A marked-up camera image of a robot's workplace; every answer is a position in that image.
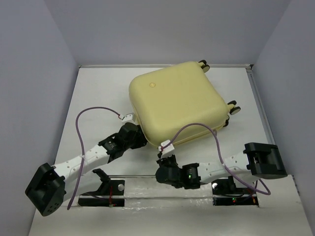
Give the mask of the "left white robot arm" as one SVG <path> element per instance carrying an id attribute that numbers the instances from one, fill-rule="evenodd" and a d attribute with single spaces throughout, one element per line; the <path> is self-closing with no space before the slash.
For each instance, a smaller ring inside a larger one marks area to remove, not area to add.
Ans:
<path id="1" fill-rule="evenodd" d="M 141 127 L 127 122 L 81 156 L 53 166 L 40 165 L 25 194 L 42 216 L 51 215 L 74 196 L 87 192 L 104 194 L 112 190 L 111 179 L 100 166 L 122 157 L 128 149 L 144 147 L 147 142 Z"/>

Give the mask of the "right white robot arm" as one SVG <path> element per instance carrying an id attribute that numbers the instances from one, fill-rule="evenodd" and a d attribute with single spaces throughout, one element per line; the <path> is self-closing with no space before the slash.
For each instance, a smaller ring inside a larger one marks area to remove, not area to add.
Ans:
<path id="1" fill-rule="evenodd" d="M 247 143 L 241 153 L 222 161 L 192 163 L 179 167 L 175 148 L 169 140 L 158 147 L 159 168 L 155 177 L 158 183 L 175 188 L 198 189 L 217 179 L 231 177 L 226 181 L 227 189 L 237 193 L 260 179 L 280 179 L 288 174 L 276 145 Z"/>

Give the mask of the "yellow suitcase with black lining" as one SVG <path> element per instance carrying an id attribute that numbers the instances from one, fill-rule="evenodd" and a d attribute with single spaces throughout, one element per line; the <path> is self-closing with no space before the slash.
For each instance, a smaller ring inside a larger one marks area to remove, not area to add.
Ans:
<path id="1" fill-rule="evenodd" d="M 205 60 L 188 61 L 135 77 L 128 94 L 147 141 L 179 145 L 220 130 L 241 108 L 225 102 L 206 76 Z"/>

